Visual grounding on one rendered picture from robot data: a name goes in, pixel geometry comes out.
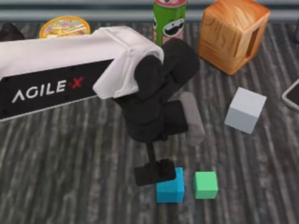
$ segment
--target wooden table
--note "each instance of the wooden table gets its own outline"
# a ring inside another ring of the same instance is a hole
[[[152,32],[149,23],[128,25]],[[37,38],[42,24],[17,26]],[[154,186],[135,185],[145,146],[128,137],[117,105],[92,98],[0,123],[0,223],[298,224],[299,114],[280,101],[299,77],[293,30],[269,25],[256,58],[233,77],[201,61],[185,90],[196,96],[205,141],[191,148],[181,135],[156,144],[159,158],[184,167],[183,203],[157,204]],[[194,48],[198,34],[198,24],[187,24],[185,40]],[[224,125],[239,86],[268,97],[251,135]],[[215,200],[194,200],[195,171],[217,172]]]

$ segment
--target white robotic arm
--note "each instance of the white robotic arm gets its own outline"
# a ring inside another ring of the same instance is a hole
[[[0,120],[98,95],[138,91],[137,64],[163,50],[129,27],[92,35],[0,42]]]

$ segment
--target white cube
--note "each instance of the white cube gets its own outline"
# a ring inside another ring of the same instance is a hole
[[[266,99],[265,96],[239,87],[229,106],[224,124],[251,134]]]

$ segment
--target colorful plate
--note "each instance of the colorful plate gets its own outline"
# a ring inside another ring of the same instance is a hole
[[[90,34],[88,23],[76,16],[62,16],[43,25],[39,37],[52,38]]]

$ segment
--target robotic arm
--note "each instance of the robotic arm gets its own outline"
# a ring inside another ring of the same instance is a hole
[[[135,168],[139,186],[175,179],[153,142],[188,130],[186,109],[169,101],[199,71],[182,40],[159,47],[129,27],[92,35],[0,42],[0,121],[90,97],[120,105],[131,138],[146,143],[149,163]]]

